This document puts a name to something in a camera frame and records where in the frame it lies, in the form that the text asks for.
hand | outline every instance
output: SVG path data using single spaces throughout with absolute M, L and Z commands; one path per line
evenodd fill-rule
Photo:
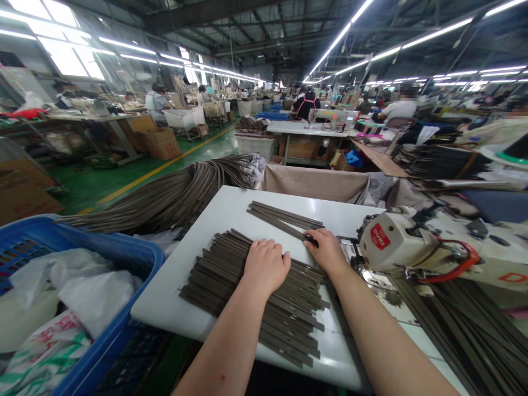
M 328 276 L 333 276 L 340 273 L 342 270 L 347 270 L 350 266 L 341 249 L 341 245 L 336 236 L 328 231 L 326 228 L 318 230 L 307 230 L 306 235 L 311 236 L 319 242 L 319 248 L 315 247 L 312 242 L 303 241 L 312 256 L 317 261 L 317 264 L 326 271 Z
M 286 279 L 291 264 L 289 251 L 282 257 L 281 244 L 273 239 L 256 240 L 247 255 L 242 281 L 250 282 L 269 298 Z

blue basket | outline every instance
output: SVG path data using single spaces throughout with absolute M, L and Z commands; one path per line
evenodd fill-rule
M 85 233 L 54 224 L 57 215 L 33 216 L 0 227 L 0 295 L 12 288 L 8 278 L 29 260 L 73 248 L 96 251 L 144 280 L 143 286 L 116 315 L 77 362 L 52 396 L 133 395 L 148 372 L 167 332 L 130 317 L 130 309 L 164 261 L 152 242 L 121 234 Z
M 289 114 L 279 114 L 279 113 L 259 113 L 257 118 L 265 118 L 271 121 L 288 121 L 290 119 Z

forearm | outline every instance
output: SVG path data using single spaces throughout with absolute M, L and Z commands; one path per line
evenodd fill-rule
M 330 278 L 377 395 L 458 394 L 350 267 Z
M 268 297 L 240 282 L 173 396 L 245 393 Z

green floor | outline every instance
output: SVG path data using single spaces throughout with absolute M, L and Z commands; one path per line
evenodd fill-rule
M 170 160 L 163 161 L 160 159 L 141 158 L 122 167 L 110 170 L 94 170 L 91 167 L 84 167 L 82 172 L 75 172 L 77 169 L 76 166 L 51 170 L 50 173 L 69 190 L 68 194 L 58 198 L 65 207 L 61 214 L 74 215 L 86 210 L 102 210 L 112 201 L 119 198 L 115 196 L 116 192 L 122 192 L 121 197 L 142 184 L 169 172 L 182 169 L 193 162 L 211 160 L 229 154 L 238 154 L 238 147 L 234 138 L 234 124 L 235 122 L 226 123 L 222 128 L 211 128 L 208 139 L 195 139 L 192 142 L 178 140 L 183 154 L 190 150 L 195 150 L 182 159 L 170 164 L 165 169 L 159 170 L 156 174 L 146 178 L 146 180 L 132 186 L 126 192 L 120 190 L 134 183 L 139 178 L 148 175 L 149 172 L 155 172 L 159 167 L 170 162 Z M 226 129 L 230 130 L 222 136 L 216 137 Z M 111 194 L 114 194 L 114 196 L 105 199 Z

white storage bin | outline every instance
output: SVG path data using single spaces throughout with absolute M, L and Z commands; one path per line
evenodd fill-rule
M 167 119 L 167 124 L 169 124 L 169 127 L 189 130 L 196 126 L 194 115 L 191 110 L 169 109 L 162 110 L 162 112 L 165 114 L 165 118 Z
M 240 116 L 250 116 L 251 115 L 251 102 L 238 102 L 238 111 Z
M 239 154 L 258 153 L 266 161 L 275 153 L 275 139 L 265 137 L 235 136 Z

